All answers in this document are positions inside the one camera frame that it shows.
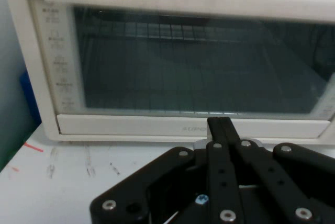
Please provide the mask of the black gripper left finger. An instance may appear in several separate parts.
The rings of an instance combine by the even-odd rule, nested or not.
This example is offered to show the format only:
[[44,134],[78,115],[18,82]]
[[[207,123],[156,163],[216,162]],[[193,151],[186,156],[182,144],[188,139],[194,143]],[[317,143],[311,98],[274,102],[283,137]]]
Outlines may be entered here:
[[174,147],[95,198],[92,223],[243,223],[227,117],[207,120],[203,149]]

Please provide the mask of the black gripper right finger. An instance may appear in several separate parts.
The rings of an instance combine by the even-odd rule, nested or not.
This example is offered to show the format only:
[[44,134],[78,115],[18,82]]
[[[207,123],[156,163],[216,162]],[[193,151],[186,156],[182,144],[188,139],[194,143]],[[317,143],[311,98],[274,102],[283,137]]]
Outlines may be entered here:
[[334,159],[292,143],[272,151],[253,141],[243,144],[230,118],[221,126],[238,174],[258,185],[255,200],[264,204],[254,223],[334,223]]

